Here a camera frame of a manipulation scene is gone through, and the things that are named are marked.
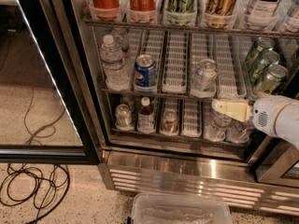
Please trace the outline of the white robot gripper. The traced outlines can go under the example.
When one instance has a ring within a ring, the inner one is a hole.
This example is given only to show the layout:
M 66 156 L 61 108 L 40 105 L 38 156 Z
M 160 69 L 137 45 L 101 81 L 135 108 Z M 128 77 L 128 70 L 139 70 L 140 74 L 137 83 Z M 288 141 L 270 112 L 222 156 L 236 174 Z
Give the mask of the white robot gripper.
M 212 101 L 212 108 L 241 122 L 252 117 L 252 106 L 244 100 Z M 277 138 L 299 138 L 299 101 L 285 96 L 267 96 L 253 105 L 256 129 Z

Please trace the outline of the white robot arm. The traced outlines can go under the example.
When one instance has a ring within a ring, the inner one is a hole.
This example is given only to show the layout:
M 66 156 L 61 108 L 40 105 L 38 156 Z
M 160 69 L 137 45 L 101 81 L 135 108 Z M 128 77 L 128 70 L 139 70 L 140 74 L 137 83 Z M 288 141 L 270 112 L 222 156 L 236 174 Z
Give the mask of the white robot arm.
M 252 119 L 254 127 L 299 149 L 299 101 L 285 96 L 265 96 L 248 101 L 214 99 L 212 108 L 235 120 Z

